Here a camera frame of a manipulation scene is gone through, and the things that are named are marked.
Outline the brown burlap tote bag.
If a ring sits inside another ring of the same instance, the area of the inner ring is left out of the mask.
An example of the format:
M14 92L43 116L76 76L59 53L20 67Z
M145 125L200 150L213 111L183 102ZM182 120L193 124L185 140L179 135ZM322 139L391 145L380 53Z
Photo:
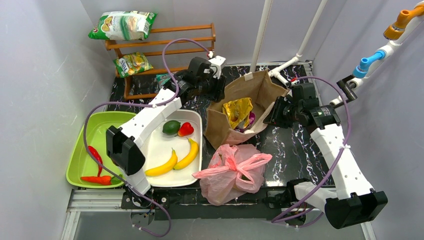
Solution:
M263 121L276 99L287 93L266 70L237 78L224 88L225 98L207 108L205 138L214 149L246 142L266 129Z

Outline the purple grape candy packet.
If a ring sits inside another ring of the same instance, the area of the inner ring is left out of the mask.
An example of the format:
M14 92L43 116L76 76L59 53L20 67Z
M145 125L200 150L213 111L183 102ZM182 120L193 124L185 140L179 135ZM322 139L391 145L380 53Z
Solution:
M246 130L250 129L255 122L256 115L251 111L247 118L245 118L237 127L238 132L244 133Z

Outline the yellow Lays chips bag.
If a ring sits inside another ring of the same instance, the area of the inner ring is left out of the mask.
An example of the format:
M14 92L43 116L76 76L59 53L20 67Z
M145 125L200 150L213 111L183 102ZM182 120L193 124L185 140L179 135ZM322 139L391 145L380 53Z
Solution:
M231 129L236 127L253 111L252 99L250 97L239 98L226 102L222 106L222 113L226 115Z

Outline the pink plastic grocery bag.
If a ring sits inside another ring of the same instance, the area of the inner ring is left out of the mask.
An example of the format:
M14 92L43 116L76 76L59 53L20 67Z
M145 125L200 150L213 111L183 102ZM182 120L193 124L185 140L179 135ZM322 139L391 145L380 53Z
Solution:
M210 204L220 206L246 193L257 193L272 157L252 144L224 144L215 151L208 168L192 176L199 179L201 195Z

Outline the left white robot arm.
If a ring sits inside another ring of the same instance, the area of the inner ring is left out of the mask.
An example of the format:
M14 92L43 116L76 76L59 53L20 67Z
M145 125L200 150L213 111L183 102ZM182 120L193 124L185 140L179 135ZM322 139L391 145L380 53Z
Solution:
M106 131L106 153L126 177L126 185L138 194L145 194L151 185L143 172L146 158L141 148L151 133L173 112L196 96L218 102L225 96L226 79L221 76L226 58L209 60L195 57L188 69L172 75L156 97L120 127Z

